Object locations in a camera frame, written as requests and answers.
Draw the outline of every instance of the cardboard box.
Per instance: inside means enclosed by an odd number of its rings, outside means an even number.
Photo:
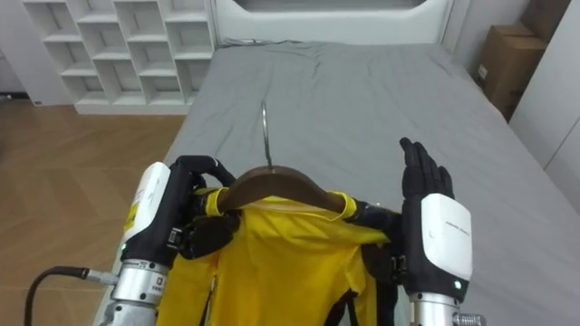
[[[521,22],[540,40],[549,43],[570,0],[530,0]]]
[[[489,30],[475,80],[506,120],[511,119],[546,47],[522,24]]]

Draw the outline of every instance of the metal hanger hook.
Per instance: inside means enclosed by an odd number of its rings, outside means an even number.
[[[262,101],[262,127],[264,129],[264,149],[266,151],[266,161],[269,169],[274,169],[272,166],[272,157],[270,156],[270,140],[268,137],[268,120],[266,113],[266,103]]]

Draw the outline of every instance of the robotic arm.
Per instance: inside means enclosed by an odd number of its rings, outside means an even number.
[[[447,170],[438,167],[420,143],[402,139],[401,146],[407,166],[402,181],[403,257],[393,261],[398,280],[410,296],[411,326],[485,326],[483,317],[459,313],[473,269],[470,213],[454,200]],[[235,180],[210,157],[180,157],[170,167],[151,165],[141,178],[124,226],[119,275],[72,267],[41,274],[26,299],[24,326],[32,325],[34,292],[49,274],[114,285],[100,326],[154,326],[177,254],[196,256],[188,251],[193,247],[188,240],[193,237],[187,229],[191,222],[187,212],[193,191],[206,186],[202,174],[224,186]],[[227,236],[218,239],[223,245],[229,240]]]
[[[180,157],[168,168],[151,165],[141,178],[124,226],[121,272],[101,326],[154,326],[167,275],[190,222],[192,192],[202,174],[231,185],[235,178],[214,158]]]
[[[419,143],[401,139],[402,285],[411,301],[411,326],[485,326],[459,313],[473,274],[471,214],[455,201],[451,176]]]

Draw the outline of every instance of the white cabinet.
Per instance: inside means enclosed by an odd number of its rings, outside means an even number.
[[[572,1],[510,126],[580,213],[580,1]]]
[[[207,0],[22,0],[80,113],[187,113],[215,49]]]
[[[545,168],[580,118],[580,1],[573,1],[509,125]]]

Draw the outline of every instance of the white cube shelf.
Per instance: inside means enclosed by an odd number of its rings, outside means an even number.
[[[178,78],[176,77],[141,77],[147,102],[157,105],[185,104],[185,99]]]
[[[169,45],[176,60],[205,60],[211,58],[213,45],[206,23],[168,24]]]
[[[208,13],[203,0],[160,1],[161,15],[167,23],[205,23]]]
[[[165,26],[156,2],[115,3],[128,42],[166,42]]]
[[[78,24],[117,23],[111,0],[68,0],[68,6]]]
[[[177,76],[167,43],[130,43],[129,48],[139,76]]]
[[[36,31],[43,41],[80,42],[81,36],[64,3],[25,3]]]
[[[189,111],[215,49],[209,0],[22,1],[80,113]]]
[[[63,76],[63,81],[77,103],[99,105],[109,103],[97,77]]]

